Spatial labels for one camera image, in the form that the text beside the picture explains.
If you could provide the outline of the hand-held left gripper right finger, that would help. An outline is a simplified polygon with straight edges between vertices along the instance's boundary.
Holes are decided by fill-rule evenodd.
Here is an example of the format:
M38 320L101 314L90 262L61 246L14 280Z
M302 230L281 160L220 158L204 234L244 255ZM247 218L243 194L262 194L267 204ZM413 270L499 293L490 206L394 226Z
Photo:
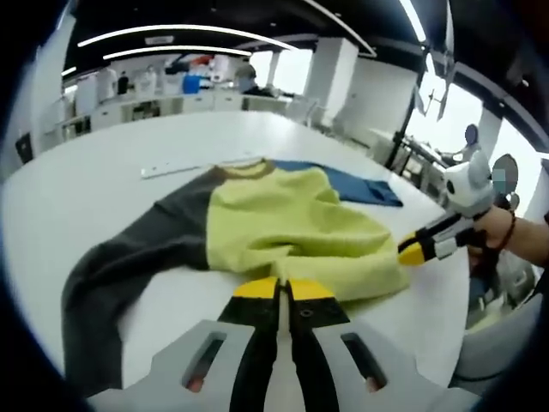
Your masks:
M414 358L352 321L318 282L286 290L292 358L308 411L469 411L477 395L421 375Z

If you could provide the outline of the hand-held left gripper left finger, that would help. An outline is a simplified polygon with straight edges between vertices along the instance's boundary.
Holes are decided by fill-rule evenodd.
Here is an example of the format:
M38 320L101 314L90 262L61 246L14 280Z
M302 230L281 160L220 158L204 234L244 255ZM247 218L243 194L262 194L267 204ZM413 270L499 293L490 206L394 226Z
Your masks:
M277 355L281 287L271 276L239 286L217 320L158 352L149 373L87 401L95 411L261 411Z

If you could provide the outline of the person's right hand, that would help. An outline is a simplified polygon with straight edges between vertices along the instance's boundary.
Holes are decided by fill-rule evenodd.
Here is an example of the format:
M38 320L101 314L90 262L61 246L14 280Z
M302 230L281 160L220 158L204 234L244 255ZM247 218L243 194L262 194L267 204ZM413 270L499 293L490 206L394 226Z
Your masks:
M482 245L491 251L501 252L511 242L516 227L516 216L511 210L491 206L474 222L474 231Z

